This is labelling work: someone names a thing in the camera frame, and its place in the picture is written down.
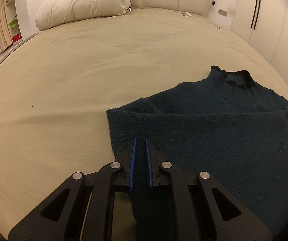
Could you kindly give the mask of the dark teal knit sweater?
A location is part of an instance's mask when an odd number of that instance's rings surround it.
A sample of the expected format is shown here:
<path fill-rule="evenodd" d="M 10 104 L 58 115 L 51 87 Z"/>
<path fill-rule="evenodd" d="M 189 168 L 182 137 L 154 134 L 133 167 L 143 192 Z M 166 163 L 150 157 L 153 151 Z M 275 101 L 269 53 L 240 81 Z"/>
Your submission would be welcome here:
<path fill-rule="evenodd" d="M 288 101 L 247 71 L 211 68 L 206 79 L 180 83 L 107 111 L 115 154 L 136 138 L 133 215 L 145 226 L 148 201 L 145 139 L 183 171 L 209 172 L 272 232 L 288 240 Z"/>

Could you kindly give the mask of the beige bed with sheet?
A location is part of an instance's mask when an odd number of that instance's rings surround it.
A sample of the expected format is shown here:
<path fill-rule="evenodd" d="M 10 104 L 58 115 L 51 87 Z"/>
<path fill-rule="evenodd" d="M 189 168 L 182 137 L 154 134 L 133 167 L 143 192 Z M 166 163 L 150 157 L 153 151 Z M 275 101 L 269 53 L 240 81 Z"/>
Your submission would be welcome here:
<path fill-rule="evenodd" d="M 135 9 L 39 33 L 0 64 L 0 233 L 76 171 L 113 160 L 106 111 L 199 81 L 216 65 L 288 86 L 240 37 L 202 16 Z"/>

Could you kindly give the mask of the small white remote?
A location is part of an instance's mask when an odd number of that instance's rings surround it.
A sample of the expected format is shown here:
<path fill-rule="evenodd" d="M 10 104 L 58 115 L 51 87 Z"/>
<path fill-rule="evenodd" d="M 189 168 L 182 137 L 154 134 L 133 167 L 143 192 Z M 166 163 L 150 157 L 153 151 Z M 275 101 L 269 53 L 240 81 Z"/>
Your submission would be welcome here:
<path fill-rule="evenodd" d="M 190 17 L 190 18 L 194 18 L 193 15 L 191 15 L 189 12 L 184 11 L 184 12 L 180 12 L 180 15 L 184 16 L 184 17 Z"/>

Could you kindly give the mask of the striped pillow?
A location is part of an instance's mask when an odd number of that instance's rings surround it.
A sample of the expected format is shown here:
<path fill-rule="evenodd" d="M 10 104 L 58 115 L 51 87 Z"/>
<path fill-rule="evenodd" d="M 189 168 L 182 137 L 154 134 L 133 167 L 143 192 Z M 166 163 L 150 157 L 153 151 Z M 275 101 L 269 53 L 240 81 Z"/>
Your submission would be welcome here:
<path fill-rule="evenodd" d="M 127 12 L 132 11 L 132 2 L 131 1 L 130 1 L 129 6 L 128 6 L 126 11 Z"/>

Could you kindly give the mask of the rolled white duvet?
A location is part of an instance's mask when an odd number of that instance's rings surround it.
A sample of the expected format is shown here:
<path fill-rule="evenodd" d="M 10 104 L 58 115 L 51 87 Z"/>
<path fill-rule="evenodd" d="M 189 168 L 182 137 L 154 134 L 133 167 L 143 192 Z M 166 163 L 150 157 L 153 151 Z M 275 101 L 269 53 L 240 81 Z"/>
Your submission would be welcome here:
<path fill-rule="evenodd" d="M 45 0 L 39 7 L 35 24 L 40 31 L 70 22 L 127 13 L 131 0 Z"/>

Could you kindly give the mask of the wall socket plate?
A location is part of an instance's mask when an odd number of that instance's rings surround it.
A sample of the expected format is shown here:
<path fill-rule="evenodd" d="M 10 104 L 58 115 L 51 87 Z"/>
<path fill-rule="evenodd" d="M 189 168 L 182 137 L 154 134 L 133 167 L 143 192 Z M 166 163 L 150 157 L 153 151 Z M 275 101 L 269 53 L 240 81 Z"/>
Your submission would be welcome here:
<path fill-rule="evenodd" d="M 218 10 L 218 13 L 219 13 L 220 15 L 224 16 L 224 17 L 227 17 L 227 14 L 228 14 L 227 11 L 222 10 L 222 9 L 219 9 L 219 10 Z"/>

